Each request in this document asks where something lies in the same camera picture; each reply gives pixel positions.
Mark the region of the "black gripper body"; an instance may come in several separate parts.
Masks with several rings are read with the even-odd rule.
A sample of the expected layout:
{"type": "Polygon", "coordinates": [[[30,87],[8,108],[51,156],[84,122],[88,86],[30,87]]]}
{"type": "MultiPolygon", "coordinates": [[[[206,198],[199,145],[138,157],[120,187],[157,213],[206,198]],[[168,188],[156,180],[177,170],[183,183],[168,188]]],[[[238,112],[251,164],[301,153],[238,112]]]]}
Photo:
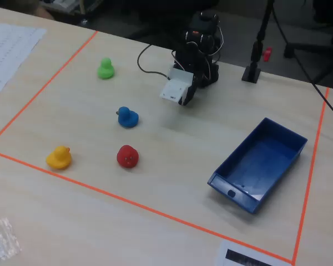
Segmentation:
{"type": "Polygon", "coordinates": [[[204,53],[191,45],[188,48],[172,51],[173,67],[193,73],[197,80],[204,79],[204,53]]]}

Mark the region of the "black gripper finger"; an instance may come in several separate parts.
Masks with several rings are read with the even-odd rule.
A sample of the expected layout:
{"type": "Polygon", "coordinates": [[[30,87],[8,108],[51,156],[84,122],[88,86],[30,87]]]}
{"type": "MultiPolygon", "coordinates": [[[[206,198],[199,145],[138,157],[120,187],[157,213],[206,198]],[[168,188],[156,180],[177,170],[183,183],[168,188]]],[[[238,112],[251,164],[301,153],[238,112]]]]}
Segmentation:
{"type": "Polygon", "coordinates": [[[192,84],[188,87],[186,94],[181,97],[179,100],[179,105],[186,106],[194,97],[194,94],[197,90],[197,77],[194,75],[192,84]]]}

